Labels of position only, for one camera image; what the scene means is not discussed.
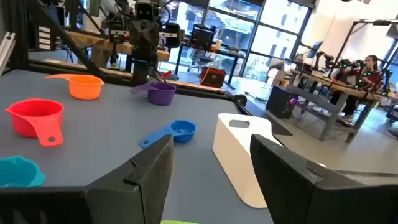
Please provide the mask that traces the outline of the black computer tower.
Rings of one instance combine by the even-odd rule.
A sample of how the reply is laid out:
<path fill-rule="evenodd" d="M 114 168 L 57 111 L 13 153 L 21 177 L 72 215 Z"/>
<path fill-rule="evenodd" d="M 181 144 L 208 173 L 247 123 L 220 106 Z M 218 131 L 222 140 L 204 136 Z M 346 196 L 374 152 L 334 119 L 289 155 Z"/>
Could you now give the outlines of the black computer tower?
<path fill-rule="evenodd" d="M 298 95 L 293 94 L 290 90 L 281 86 L 273 86 L 266 104 L 266 110 L 277 118 L 289 119 L 297 100 Z"/>

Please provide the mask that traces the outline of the wooden workbench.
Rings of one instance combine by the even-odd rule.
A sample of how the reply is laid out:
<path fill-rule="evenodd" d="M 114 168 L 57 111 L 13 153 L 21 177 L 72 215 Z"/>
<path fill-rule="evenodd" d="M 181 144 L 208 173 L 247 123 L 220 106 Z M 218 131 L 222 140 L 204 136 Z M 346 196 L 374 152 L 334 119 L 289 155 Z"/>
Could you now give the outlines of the wooden workbench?
<path fill-rule="evenodd" d="M 78 32 L 72 32 L 72 31 L 66 31 L 66 33 L 79 46 L 89 47 L 91 45 L 94 45 L 103 50 L 108 50 L 108 51 L 112 51 L 113 49 L 113 43 L 111 43 L 108 39 L 105 40 L 104 38 L 101 37 L 82 34 Z M 116 45 L 116 51 L 119 53 L 131 55 L 132 50 L 133 50 L 132 45 L 127 42 Z"/>

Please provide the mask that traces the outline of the white plastic basket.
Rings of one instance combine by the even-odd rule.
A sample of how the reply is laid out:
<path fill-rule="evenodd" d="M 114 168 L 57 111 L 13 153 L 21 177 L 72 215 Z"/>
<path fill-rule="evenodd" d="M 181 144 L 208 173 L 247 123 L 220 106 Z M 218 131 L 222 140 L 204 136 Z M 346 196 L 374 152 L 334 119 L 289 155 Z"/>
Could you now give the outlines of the white plastic basket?
<path fill-rule="evenodd" d="M 220 113 L 213 153 L 239 198 L 252 208 L 267 208 L 251 160 L 250 142 L 253 134 L 279 142 L 273 136 L 271 122 L 267 119 Z"/>

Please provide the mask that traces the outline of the orange measuring cup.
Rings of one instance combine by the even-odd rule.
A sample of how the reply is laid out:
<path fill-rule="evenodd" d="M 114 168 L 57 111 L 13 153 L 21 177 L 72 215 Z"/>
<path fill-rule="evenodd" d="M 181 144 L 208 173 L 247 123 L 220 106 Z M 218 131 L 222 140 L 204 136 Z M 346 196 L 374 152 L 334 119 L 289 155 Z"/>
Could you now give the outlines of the orange measuring cup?
<path fill-rule="evenodd" d="M 56 74 L 45 77 L 45 79 L 51 78 L 67 80 L 70 95 L 79 100 L 95 100 L 99 98 L 102 86 L 105 84 L 102 79 L 94 75 Z"/>

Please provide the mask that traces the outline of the silver aluminium extrusion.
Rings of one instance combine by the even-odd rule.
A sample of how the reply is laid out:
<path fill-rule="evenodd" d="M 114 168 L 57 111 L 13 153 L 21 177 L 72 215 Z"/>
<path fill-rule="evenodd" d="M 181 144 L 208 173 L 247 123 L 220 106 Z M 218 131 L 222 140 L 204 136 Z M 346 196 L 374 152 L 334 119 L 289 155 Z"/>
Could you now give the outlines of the silver aluminium extrusion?
<path fill-rule="evenodd" d="M 6 32 L 6 35 L 0 43 L 0 76 L 2 76 L 14 49 L 16 43 L 15 36 L 15 33 Z"/>

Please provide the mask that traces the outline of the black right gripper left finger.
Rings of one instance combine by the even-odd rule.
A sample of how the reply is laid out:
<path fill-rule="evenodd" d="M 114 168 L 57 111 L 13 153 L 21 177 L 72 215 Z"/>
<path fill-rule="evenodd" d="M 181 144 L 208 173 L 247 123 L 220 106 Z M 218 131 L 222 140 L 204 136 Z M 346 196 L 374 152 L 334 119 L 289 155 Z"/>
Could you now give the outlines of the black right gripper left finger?
<path fill-rule="evenodd" d="M 168 134 L 95 180 L 85 196 L 90 224 L 160 224 L 173 158 Z"/>

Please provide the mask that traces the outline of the person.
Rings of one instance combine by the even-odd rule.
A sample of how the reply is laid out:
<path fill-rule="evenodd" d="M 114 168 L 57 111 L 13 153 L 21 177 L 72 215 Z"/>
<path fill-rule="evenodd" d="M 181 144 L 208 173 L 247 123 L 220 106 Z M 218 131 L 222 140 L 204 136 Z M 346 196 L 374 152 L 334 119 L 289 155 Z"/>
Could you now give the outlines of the person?
<path fill-rule="evenodd" d="M 364 68 L 362 70 L 355 70 L 352 68 L 345 68 L 333 75 L 333 78 L 346 83 L 351 86 L 358 86 L 358 90 L 378 90 L 382 85 L 382 75 L 378 71 L 378 58 L 375 55 L 368 55 L 364 60 Z M 352 125 L 353 115 L 356 105 L 359 101 L 357 96 L 349 95 L 346 99 L 345 107 L 342 112 L 343 116 L 339 120 L 345 125 Z"/>

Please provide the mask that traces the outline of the wooden table with grey legs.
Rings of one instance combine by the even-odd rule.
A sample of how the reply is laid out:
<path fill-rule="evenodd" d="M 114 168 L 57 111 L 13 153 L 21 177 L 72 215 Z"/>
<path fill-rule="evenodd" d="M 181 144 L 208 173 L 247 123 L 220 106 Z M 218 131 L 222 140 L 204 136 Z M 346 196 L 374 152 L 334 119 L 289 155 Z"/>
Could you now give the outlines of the wooden table with grey legs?
<path fill-rule="evenodd" d="M 364 109 L 360 112 L 360 115 L 353 126 L 340 127 L 342 130 L 348 132 L 348 136 L 346 138 L 346 142 L 348 144 L 351 143 L 352 140 L 356 137 L 358 131 L 362 127 L 370 111 L 372 110 L 372 108 L 374 108 L 374 105 L 382 100 L 381 95 L 372 92 L 368 93 L 366 91 L 355 90 L 354 88 L 351 88 L 350 86 L 345 85 L 342 82 L 335 82 L 330 78 L 323 77 L 322 75 L 316 75 L 314 73 L 307 74 L 298 70 L 291 70 L 290 72 L 292 76 L 287 88 L 293 94 L 296 94 L 305 99 L 303 103 L 297 103 L 297 106 L 302 110 L 303 113 L 307 111 L 316 116 L 318 119 L 325 122 L 325 127 L 318 137 L 321 141 L 324 141 L 326 139 L 326 137 L 333 128 L 339 128 L 339 126 L 336 124 L 338 120 L 338 115 L 340 111 L 342 111 L 342 109 L 344 108 L 346 99 L 349 96 L 355 96 L 362 100 L 364 102 Z M 313 82 L 311 89 L 309 91 L 305 91 L 304 88 L 299 88 L 295 86 L 294 81 L 296 79 L 296 76 L 311 80 Z M 330 103 L 328 100 L 324 100 L 322 97 L 314 94 L 314 91 L 319 84 L 325 85 L 341 92 L 341 96 L 336 104 Z"/>

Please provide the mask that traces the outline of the blue measuring cup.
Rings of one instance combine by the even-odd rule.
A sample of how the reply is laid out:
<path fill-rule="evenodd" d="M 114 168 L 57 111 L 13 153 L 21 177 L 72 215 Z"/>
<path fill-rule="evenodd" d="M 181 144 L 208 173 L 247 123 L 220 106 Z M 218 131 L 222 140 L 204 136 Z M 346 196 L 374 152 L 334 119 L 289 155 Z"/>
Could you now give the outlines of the blue measuring cup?
<path fill-rule="evenodd" d="M 140 141 L 139 145 L 145 149 L 165 135 L 171 135 L 175 142 L 186 143 L 193 139 L 196 130 L 197 126 L 195 123 L 187 120 L 176 119 L 163 128 L 160 128 L 146 136 Z"/>

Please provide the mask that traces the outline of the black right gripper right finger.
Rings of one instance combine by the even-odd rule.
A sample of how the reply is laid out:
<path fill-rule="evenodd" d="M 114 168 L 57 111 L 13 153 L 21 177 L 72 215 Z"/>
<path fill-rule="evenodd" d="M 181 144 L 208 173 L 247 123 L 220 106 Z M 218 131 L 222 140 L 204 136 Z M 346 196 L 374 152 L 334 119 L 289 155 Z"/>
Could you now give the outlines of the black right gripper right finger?
<path fill-rule="evenodd" d="M 250 154 L 274 224 L 326 224 L 326 210 L 313 201 L 325 166 L 259 134 L 251 136 Z"/>

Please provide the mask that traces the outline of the black rig frame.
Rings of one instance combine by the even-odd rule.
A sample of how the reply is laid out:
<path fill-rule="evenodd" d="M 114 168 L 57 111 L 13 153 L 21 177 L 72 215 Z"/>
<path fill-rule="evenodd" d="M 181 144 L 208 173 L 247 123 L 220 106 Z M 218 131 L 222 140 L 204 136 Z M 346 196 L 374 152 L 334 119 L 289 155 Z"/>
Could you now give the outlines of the black rig frame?
<path fill-rule="evenodd" d="M 371 24 L 372 26 L 388 26 L 389 29 L 386 32 L 386 37 L 393 38 L 394 41 L 391 45 L 391 48 L 389 49 L 386 58 L 381 59 L 382 62 L 382 75 L 385 77 L 385 82 L 384 82 L 384 91 L 387 91 L 389 87 L 387 86 L 389 84 L 389 80 L 392 76 L 392 72 L 388 70 L 390 65 L 395 65 L 398 66 L 398 63 L 393 63 L 396 55 L 398 54 L 398 18 L 395 19 L 360 19 L 358 21 L 353 21 L 351 28 L 349 29 L 349 32 L 343 42 L 343 45 L 340 48 L 340 51 L 338 52 L 338 55 L 336 56 L 334 64 L 337 65 L 339 62 L 339 59 L 341 57 L 341 54 L 345 51 L 345 47 L 349 41 L 349 38 L 354 34 L 359 32 L 363 27 L 366 27 L 368 24 Z"/>

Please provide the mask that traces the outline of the red measuring cup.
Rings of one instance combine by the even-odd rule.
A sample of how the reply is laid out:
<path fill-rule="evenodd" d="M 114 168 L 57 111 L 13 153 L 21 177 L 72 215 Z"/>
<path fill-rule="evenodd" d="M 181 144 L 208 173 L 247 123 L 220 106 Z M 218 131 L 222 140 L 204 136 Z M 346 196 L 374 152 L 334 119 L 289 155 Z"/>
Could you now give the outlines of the red measuring cup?
<path fill-rule="evenodd" d="M 53 100 L 28 98 L 5 109 L 11 115 L 14 131 L 27 138 L 37 138 L 44 147 L 63 143 L 64 106 Z"/>

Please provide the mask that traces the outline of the red case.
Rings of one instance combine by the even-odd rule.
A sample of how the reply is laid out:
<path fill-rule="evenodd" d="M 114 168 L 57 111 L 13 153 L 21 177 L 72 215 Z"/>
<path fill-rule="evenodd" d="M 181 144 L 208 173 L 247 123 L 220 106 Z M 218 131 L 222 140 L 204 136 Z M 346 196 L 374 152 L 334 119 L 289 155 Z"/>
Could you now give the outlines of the red case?
<path fill-rule="evenodd" d="M 206 67 L 201 73 L 201 85 L 221 88 L 224 84 L 226 72 L 217 68 Z"/>

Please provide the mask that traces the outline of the teal measuring cup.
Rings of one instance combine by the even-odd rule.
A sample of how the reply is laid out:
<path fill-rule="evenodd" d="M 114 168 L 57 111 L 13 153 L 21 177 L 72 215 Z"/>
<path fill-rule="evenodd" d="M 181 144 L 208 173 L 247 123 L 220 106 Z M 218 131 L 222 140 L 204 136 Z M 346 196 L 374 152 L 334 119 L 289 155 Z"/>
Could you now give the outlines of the teal measuring cup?
<path fill-rule="evenodd" d="M 45 174 L 32 160 L 20 155 L 0 158 L 0 188 L 38 187 Z"/>

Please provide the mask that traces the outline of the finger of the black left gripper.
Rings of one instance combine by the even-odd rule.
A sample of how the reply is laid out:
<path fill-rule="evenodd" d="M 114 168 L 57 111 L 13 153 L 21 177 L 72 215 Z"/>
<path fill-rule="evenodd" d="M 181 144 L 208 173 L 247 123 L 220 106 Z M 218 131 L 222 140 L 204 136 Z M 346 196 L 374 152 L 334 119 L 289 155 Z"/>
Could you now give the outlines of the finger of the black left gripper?
<path fill-rule="evenodd" d="M 144 60 L 144 48 L 141 47 L 142 27 L 139 21 L 131 21 L 129 24 L 130 44 L 132 56 L 137 60 Z"/>
<path fill-rule="evenodd" d="M 144 36 L 148 41 L 148 58 L 149 61 L 157 61 L 157 46 L 159 44 L 159 24 L 157 22 L 148 21 L 144 31 Z"/>

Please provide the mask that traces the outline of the computer monitor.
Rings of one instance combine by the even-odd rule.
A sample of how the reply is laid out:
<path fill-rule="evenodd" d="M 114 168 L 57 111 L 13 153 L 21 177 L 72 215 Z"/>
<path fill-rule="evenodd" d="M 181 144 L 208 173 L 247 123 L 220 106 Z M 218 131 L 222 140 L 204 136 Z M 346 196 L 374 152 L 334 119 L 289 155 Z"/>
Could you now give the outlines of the computer monitor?
<path fill-rule="evenodd" d="M 307 58 L 314 58 L 319 50 L 319 48 L 321 47 L 323 41 L 317 41 L 315 42 L 312 46 L 308 47 L 308 54 L 307 54 Z"/>

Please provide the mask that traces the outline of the black desk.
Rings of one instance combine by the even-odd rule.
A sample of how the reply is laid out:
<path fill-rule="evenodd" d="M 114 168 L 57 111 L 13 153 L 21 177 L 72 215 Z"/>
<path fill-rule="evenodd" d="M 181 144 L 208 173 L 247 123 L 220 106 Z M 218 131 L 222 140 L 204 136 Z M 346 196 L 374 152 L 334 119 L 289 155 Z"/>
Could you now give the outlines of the black desk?
<path fill-rule="evenodd" d="M 196 46 L 194 46 L 194 45 L 190 45 L 190 44 L 185 43 L 185 42 L 181 42 L 181 43 L 180 43 L 180 49 L 179 49 L 179 51 L 178 51 L 178 58 L 177 58 L 176 67 L 175 67 L 175 71 L 174 71 L 174 74 L 175 74 L 176 79 L 179 79 L 179 76 L 178 76 L 178 69 L 179 69 L 179 66 L 180 66 L 180 58 L 181 58 L 182 50 L 183 50 L 184 47 L 189 47 L 189 48 L 194 48 L 194 49 L 200 50 L 199 47 L 196 47 Z M 231 81 L 232 81 L 232 78 L 233 78 L 233 73 L 234 73 L 235 68 L 236 68 L 236 65 L 237 65 L 237 63 L 238 63 L 238 59 L 239 59 L 239 58 L 245 59 L 245 56 L 244 56 L 243 54 L 233 54 L 233 53 L 229 53 L 229 52 L 223 51 L 223 50 L 215 50 L 214 53 L 215 53 L 215 54 L 220 54 L 220 55 L 224 55 L 224 56 L 227 56 L 227 57 L 233 57 L 233 58 L 234 58 L 234 62 L 233 62 L 233 65 L 232 65 L 231 73 L 229 74 L 229 78 L 228 78 L 227 81 L 224 81 L 224 82 L 225 82 L 232 90 L 235 90 L 236 88 L 233 87 L 233 86 L 231 85 Z"/>

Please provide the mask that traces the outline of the black table frame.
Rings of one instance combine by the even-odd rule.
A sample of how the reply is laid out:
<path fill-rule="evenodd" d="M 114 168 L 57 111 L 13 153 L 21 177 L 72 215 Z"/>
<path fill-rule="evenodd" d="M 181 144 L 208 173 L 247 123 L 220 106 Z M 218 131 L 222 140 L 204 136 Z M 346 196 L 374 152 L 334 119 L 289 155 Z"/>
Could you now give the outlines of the black table frame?
<path fill-rule="evenodd" d="M 118 72 L 110 69 L 102 69 L 97 67 L 85 54 L 80 50 L 77 44 L 66 33 L 64 28 L 61 28 L 51 16 L 46 12 L 45 5 L 41 0 L 0 0 L 3 6 L 3 12 L 6 18 L 6 28 L 8 31 L 16 35 L 16 47 L 11 53 L 11 62 L 8 62 L 7 67 L 11 70 L 28 70 L 31 72 L 40 72 L 47 74 L 71 73 L 77 75 L 94 75 L 101 78 L 106 83 L 115 85 L 134 87 L 139 84 L 148 82 L 138 82 L 139 76 L 135 73 Z M 29 59 L 28 51 L 28 15 L 34 18 L 34 22 L 43 23 L 45 27 L 49 27 L 50 31 L 55 31 L 55 36 L 63 40 L 63 44 L 77 56 L 83 65 L 71 64 L 56 60 L 55 62 L 45 62 L 39 60 Z M 176 85 L 176 94 L 188 95 L 202 98 L 216 98 L 222 100 L 232 101 L 239 112 L 243 115 L 252 116 L 252 114 L 245 108 L 247 98 L 244 95 L 235 95 L 228 93 L 222 89 L 206 87 L 203 85 L 181 83 L 173 80 L 160 80 L 164 83 Z"/>

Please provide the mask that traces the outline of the purple measuring cup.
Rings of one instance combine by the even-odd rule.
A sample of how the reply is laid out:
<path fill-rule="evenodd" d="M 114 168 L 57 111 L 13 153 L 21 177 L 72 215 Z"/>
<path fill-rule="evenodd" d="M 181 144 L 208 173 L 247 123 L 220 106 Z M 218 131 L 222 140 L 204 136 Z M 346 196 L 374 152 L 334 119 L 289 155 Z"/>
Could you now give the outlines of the purple measuring cup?
<path fill-rule="evenodd" d="M 171 104 L 176 86 L 165 82 L 150 82 L 143 85 L 135 86 L 130 89 L 132 94 L 147 91 L 147 100 L 158 106 L 168 106 Z"/>

